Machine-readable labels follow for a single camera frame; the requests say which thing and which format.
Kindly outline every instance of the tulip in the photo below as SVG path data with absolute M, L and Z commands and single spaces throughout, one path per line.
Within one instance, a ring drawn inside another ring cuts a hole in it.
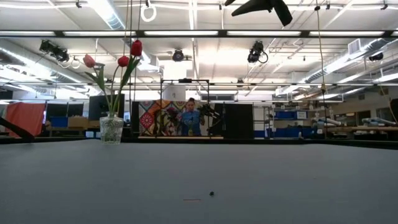
M 94 68 L 95 66 L 94 59 L 88 54 L 86 54 L 85 57 L 83 58 L 83 62 L 88 68 Z
M 128 66 L 129 65 L 129 57 L 122 56 L 121 58 L 119 58 L 118 65 L 122 68 Z
M 133 56 L 141 56 L 142 55 L 142 43 L 139 40 L 136 40 L 131 45 L 131 55 Z

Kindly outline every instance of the gray table surface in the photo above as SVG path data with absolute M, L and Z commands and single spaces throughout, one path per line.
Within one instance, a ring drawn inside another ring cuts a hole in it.
M 397 207 L 398 151 L 97 140 L 0 145 L 1 224 L 386 224 L 398 223 Z

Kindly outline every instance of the ceiling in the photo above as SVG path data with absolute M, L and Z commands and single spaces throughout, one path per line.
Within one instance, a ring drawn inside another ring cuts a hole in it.
M 126 27 L 132 30 L 190 30 L 190 29 L 293 29 L 317 30 L 317 14 L 311 10 L 316 0 L 285 0 L 289 5 L 293 21 L 282 27 L 275 12 L 252 12 L 232 17 L 231 13 L 238 5 L 246 1 L 236 0 L 231 6 L 219 10 L 219 0 L 197 0 L 197 16 L 193 18 L 193 27 L 190 25 L 190 11 L 187 0 L 160 0 L 151 1 L 156 7 L 157 15 L 153 21 L 139 23 L 140 1 L 133 1 L 137 5 L 132 9 L 132 18 L 127 15 L 127 1 L 114 0 L 116 12 Z M 327 1 L 318 0 L 325 6 Z M 398 27 L 398 1 L 388 0 L 389 7 L 380 10 L 383 1 L 377 0 L 332 0 L 332 8 L 319 11 L 320 27 L 322 30 L 388 30 Z M 109 26 L 101 16 L 86 1 L 77 8 L 74 0 L 13 0 L 0 2 L 0 30 L 109 30 Z M 145 11 L 146 17 L 152 15 L 151 10 Z M 126 50 L 126 44 L 121 39 L 99 39 L 98 47 L 95 39 L 49 39 L 53 43 L 68 49 L 71 56 L 81 60 L 85 54 L 90 54 L 98 62 L 105 63 L 105 74 L 112 77 L 117 66 L 116 59 Z M 269 53 L 267 64 L 250 67 L 247 62 L 249 49 L 256 40 L 261 40 Z M 43 56 L 39 51 L 40 38 L 11 38 L 0 39 L 3 42 L 12 42 L 22 49 Z M 144 51 L 151 57 L 168 59 L 169 52 L 182 49 L 185 55 L 193 55 L 191 38 L 146 38 L 141 39 Z M 354 39 L 322 39 L 322 56 L 324 62 L 331 60 L 347 50 L 348 43 Z M 236 82 L 243 78 L 245 82 L 285 83 L 298 82 L 309 71 L 321 65 L 320 45 L 318 39 L 251 39 L 251 38 L 198 38 L 196 60 L 198 64 L 198 78 L 209 79 L 212 82 Z M 385 51 L 385 61 L 394 59 L 396 45 L 392 44 Z M 55 62 L 48 55 L 45 59 Z M 376 66 L 380 62 L 369 62 Z M 52 70 L 60 67 L 56 64 Z M 71 67 L 69 71 L 76 73 L 84 80 L 84 72 L 90 72 L 84 65 L 78 69 Z M 330 82 L 338 82 L 350 75 L 364 70 L 364 60 L 343 67 L 330 75 Z M 138 82 L 159 81 L 157 72 L 138 71 Z M 187 72 L 189 78 L 194 77 L 193 70 Z M 277 86 L 260 86 L 257 90 L 275 90 Z

